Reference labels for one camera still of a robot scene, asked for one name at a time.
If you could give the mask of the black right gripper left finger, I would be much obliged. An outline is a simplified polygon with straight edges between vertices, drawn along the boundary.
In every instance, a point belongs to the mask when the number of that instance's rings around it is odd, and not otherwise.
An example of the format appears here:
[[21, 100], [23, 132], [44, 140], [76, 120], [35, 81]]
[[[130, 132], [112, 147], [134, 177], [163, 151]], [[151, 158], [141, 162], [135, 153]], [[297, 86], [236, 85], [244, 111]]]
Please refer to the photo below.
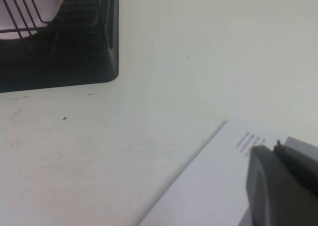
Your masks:
[[246, 192], [254, 226], [316, 226], [318, 201], [276, 202], [272, 200], [273, 150], [264, 146], [250, 151]]

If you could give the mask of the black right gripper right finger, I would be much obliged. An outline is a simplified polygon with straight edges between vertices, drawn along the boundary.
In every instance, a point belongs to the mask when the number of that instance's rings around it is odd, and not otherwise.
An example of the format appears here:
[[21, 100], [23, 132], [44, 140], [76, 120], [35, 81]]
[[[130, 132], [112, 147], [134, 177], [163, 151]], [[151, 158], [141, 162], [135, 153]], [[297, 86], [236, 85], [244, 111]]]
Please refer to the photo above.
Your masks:
[[318, 200], [318, 149], [297, 140], [277, 141], [273, 149], [272, 200]]

